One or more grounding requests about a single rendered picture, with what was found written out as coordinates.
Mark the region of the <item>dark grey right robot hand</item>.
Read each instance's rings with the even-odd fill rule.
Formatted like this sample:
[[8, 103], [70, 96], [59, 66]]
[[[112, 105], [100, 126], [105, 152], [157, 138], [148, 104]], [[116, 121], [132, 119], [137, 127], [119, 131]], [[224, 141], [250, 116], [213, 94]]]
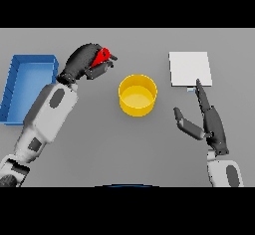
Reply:
[[209, 103], [206, 92], [199, 80], [196, 80], [195, 93], [203, 118], [203, 127], [186, 119], [179, 108], [174, 108], [173, 112], [177, 127], [197, 140], [206, 139], [206, 143], [217, 155], [228, 154], [229, 150], [222, 120], [215, 106]]

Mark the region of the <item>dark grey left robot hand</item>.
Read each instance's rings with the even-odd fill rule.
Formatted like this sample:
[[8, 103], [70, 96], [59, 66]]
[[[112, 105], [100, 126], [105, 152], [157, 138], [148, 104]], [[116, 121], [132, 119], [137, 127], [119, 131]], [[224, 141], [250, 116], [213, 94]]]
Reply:
[[74, 84], [82, 76], [88, 80], [94, 80], [104, 74], [108, 68], [114, 66], [114, 61], [118, 58], [111, 52], [111, 57], [101, 64], [91, 67], [96, 55], [103, 47], [99, 44], [85, 44], [79, 47], [67, 60], [65, 69], [57, 76], [56, 80], [63, 85]]

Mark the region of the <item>red beaker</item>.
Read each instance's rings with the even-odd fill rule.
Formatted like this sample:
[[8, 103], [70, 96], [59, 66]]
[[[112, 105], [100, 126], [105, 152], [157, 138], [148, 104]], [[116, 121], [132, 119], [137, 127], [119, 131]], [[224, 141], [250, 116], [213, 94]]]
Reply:
[[96, 58], [92, 62], [91, 67], [93, 68], [93, 67], [101, 64], [102, 62], [105, 62], [110, 57], [111, 57], [111, 53], [107, 48], [100, 49], [96, 55]]

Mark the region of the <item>pale square measuring scale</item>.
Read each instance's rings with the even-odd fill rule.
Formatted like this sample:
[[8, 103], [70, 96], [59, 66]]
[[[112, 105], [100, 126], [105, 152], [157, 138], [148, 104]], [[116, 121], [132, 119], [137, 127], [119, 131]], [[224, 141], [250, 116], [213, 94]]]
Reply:
[[203, 87], [212, 86], [208, 54], [206, 52], [169, 52], [170, 81], [173, 87], [194, 89], [196, 80]]

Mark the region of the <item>yellow bowl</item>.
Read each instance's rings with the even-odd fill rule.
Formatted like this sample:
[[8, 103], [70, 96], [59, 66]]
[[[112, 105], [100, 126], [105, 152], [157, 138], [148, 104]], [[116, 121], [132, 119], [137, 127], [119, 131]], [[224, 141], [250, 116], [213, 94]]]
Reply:
[[127, 76], [119, 85], [120, 107], [131, 117], [140, 118], [149, 114], [157, 97], [157, 86], [148, 76], [133, 74]]

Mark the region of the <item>blue tray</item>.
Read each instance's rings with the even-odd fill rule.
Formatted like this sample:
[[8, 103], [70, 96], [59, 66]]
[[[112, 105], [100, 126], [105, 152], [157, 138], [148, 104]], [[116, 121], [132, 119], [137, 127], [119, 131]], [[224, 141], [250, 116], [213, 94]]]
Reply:
[[13, 55], [0, 103], [0, 123], [22, 125], [41, 90], [56, 83], [58, 68], [55, 55]]

